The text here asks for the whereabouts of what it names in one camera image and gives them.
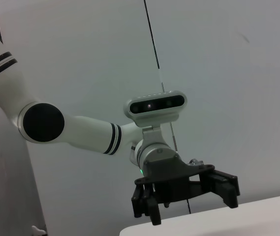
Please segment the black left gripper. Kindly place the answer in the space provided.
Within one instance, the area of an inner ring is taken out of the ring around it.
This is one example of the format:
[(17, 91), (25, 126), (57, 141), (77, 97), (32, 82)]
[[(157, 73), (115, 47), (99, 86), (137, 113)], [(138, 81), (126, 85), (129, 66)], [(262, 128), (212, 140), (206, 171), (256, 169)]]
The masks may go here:
[[(158, 203), (173, 203), (191, 199), (208, 192), (220, 196), (229, 208), (238, 207), (240, 189), (238, 177), (215, 170), (214, 165), (192, 166), (178, 157), (159, 161), (145, 161), (143, 178), (135, 180), (135, 190), (131, 197), (133, 214), (140, 218), (143, 214), (153, 225), (161, 224)], [(199, 181), (190, 181), (200, 175)]]

